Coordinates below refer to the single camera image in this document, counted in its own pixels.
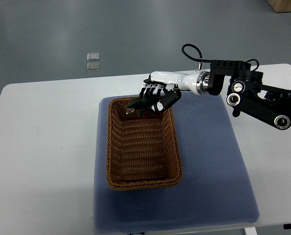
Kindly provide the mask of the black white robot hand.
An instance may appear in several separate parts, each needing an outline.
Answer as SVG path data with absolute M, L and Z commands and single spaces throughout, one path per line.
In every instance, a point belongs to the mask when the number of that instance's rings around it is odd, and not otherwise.
M 182 72 L 154 71 L 143 81 L 139 98 L 153 98 L 146 109 L 162 112 L 172 107 L 180 98 L 182 91 L 196 95 L 207 94 L 209 72 L 196 70 L 192 74 Z

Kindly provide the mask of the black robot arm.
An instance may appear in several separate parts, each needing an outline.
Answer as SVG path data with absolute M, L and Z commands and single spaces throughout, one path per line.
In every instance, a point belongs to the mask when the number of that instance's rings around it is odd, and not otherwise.
M 248 61 L 206 60 L 202 57 L 186 57 L 210 64 L 209 75 L 204 75 L 198 89 L 210 95 L 218 95 L 223 89 L 224 78 L 230 77 L 226 101 L 233 108 L 232 115 L 248 114 L 279 130 L 291 127 L 291 90 L 264 85 L 263 73 L 251 69 Z

